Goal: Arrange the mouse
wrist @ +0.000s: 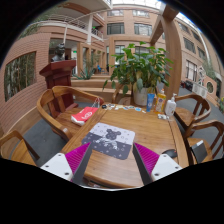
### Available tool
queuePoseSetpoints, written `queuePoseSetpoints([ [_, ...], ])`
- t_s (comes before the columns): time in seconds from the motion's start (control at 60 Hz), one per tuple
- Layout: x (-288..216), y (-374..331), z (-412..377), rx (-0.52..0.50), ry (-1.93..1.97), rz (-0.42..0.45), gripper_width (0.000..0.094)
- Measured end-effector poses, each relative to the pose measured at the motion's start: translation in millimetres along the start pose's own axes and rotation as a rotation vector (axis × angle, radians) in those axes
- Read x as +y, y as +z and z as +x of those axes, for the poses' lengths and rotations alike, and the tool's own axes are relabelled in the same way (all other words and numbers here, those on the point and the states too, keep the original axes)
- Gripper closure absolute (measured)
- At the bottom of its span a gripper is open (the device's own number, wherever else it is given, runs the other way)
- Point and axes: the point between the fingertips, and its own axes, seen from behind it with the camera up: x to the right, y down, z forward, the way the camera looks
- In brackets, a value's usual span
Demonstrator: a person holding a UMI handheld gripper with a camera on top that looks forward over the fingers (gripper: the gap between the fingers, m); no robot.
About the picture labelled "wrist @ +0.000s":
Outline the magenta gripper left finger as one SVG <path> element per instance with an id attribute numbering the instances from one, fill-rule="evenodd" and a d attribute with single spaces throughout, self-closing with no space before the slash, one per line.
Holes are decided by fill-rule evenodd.
<path id="1" fill-rule="evenodd" d="M 57 153 L 41 169 L 80 185 L 91 153 L 90 144 L 87 143 L 69 153 Z"/>

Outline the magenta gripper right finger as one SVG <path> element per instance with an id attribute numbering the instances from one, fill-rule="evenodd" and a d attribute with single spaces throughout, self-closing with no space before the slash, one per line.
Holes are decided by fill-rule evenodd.
<path id="1" fill-rule="evenodd" d="M 169 155 L 158 155 L 138 143 L 133 144 L 133 154 L 144 185 L 182 169 Z"/>

